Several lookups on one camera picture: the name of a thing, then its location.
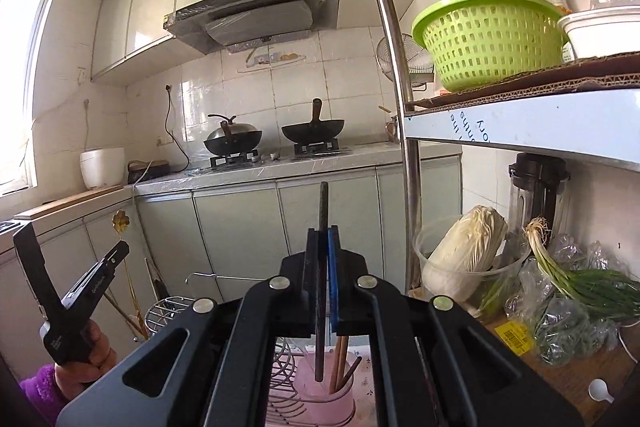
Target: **black frying pan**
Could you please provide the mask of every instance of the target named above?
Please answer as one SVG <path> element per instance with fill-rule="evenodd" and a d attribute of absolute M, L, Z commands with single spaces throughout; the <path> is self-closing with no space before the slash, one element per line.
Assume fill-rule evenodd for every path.
<path fill-rule="evenodd" d="M 334 139 L 344 127 L 344 120 L 320 120 L 322 100 L 314 98 L 313 116 L 308 123 L 286 125 L 282 128 L 284 136 L 300 145 L 328 142 Z"/>
<path fill-rule="evenodd" d="M 231 156 L 232 154 L 252 151 L 258 147 L 260 138 L 262 138 L 262 131 L 258 130 L 232 134 L 226 121 L 220 123 L 220 127 L 225 132 L 225 136 L 205 140 L 204 142 L 204 147 L 217 156 Z"/>

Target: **screw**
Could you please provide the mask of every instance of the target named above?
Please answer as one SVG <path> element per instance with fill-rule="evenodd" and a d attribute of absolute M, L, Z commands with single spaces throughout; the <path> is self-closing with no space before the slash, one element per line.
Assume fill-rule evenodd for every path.
<path fill-rule="evenodd" d="M 291 282 L 286 277 L 278 275 L 269 281 L 269 286 L 274 290 L 284 290 L 288 288 Z"/>
<path fill-rule="evenodd" d="M 453 308 L 453 301 L 447 296 L 439 295 L 433 299 L 433 307 L 441 312 L 448 312 Z"/>
<path fill-rule="evenodd" d="M 193 303 L 193 311 L 196 313 L 209 313 L 213 306 L 215 306 L 214 302 L 211 299 L 198 299 Z"/>
<path fill-rule="evenodd" d="M 372 275 L 362 275 L 358 277 L 358 286 L 360 286 L 360 288 L 366 288 L 367 290 L 370 290 L 372 288 L 375 288 L 377 285 L 378 279 L 376 279 Z"/>

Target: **barcode label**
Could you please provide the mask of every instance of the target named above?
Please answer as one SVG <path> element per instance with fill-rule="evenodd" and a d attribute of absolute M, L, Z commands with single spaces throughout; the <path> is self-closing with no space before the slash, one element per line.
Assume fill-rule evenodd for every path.
<path fill-rule="evenodd" d="M 524 355 L 533 347 L 533 341 L 529 338 L 527 328 L 516 322 L 506 322 L 495 328 L 495 332 L 518 356 Z"/>

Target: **stainless steel pole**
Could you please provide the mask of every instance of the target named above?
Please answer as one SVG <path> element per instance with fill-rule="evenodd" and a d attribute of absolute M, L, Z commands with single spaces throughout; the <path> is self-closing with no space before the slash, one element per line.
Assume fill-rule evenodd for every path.
<path fill-rule="evenodd" d="M 414 99 L 409 78 L 409 66 L 402 45 L 402 32 L 396 7 L 393 0 L 377 0 L 382 29 L 389 45 L 391 67 L 394 73 L 394 92 L 396 94 L 396 109 L 398 110 L 398 136 L 402 148 L 402 165 L 404 167 L 404 215 L 406 218 L 406 264 L 404 278 L 404 292 L 407 293 L 412 279 L 413 242 L 415 234 L 422 223 L 422 200 L 420 195 L 420 152 L 417 140 L 407 140 L 404 137 L 405 103 Z"/>

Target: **purple sleeve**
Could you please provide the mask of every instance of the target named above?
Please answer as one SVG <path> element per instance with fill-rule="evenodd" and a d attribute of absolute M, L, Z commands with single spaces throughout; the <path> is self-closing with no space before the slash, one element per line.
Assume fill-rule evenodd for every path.
<path fill-rule="evenodd" d="M 41 367 L 35 377 L 20 382 L 20 387 L 44 419 L 50 425 L 55 425 L 56 418 L 68 400 L 56 385 L 53 365 Z"/>

